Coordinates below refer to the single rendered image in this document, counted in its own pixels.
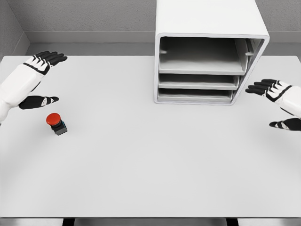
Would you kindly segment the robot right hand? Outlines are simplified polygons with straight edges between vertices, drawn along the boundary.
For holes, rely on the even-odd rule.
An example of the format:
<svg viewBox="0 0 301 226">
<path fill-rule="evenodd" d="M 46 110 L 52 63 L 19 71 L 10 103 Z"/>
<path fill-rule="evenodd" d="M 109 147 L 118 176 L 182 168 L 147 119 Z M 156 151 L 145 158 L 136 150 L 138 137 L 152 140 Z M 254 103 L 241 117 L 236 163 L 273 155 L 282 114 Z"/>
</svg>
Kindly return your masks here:
<svg viewBox="0 0 301 226">
<path fill-rule="evenodd" d="M 246 93 L 257 94 L 277 104 L 293 118 L 270 122 L 269 126 L 289 131 L 301 131 L 301 87 L 280 80 L 263 79 L 249 85 Z"/>
</svg>

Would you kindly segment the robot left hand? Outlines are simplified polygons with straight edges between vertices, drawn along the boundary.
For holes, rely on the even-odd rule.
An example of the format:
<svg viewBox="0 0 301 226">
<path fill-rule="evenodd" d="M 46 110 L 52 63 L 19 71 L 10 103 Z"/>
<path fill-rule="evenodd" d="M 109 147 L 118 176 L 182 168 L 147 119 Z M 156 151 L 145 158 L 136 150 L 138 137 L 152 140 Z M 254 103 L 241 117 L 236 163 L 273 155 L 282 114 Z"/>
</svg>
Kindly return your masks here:
<svg viewBox="0 0 301 226">
<path fill-rule="evenodd" d="M 67 60 L 63 53 L 44 51 L 31 56 L 0 84 L 4 94 L 4 101 L 10 109 L 40 108 L 59 100 L 58 97 L 30 96 L 49 70 L 58 63 Z"/>
</svg>

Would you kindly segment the white multi-storey storage cabinet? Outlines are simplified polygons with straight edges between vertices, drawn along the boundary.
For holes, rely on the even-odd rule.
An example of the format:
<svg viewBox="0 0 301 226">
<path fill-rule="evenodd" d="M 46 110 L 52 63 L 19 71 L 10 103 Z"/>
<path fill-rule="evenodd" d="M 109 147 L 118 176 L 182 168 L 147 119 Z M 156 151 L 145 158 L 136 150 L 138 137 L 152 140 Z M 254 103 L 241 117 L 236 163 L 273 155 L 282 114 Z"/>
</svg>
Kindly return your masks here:
<svg viewBox="0 0 301 226">
<path fill-rule="evenodd" d="M 157 0 L 155 102 L 234 104 L 269 40 L 255 0 Z"/>
</svg>

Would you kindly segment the red button load switch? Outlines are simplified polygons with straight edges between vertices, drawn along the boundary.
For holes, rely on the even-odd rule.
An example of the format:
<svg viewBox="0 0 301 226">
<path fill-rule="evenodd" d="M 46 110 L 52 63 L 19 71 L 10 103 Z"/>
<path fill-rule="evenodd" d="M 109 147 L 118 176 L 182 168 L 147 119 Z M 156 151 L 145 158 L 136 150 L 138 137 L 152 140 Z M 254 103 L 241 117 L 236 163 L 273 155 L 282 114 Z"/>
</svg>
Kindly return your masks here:
<svg viewBox="0 0 301 226">
<path fill-rule="evenodd" d="M 68 131 L 65 123 L 62 121 L 61 116 L 58 113 L 49 114 L 46 117 L 46 123 L 58 136 Z"/>
</svg>

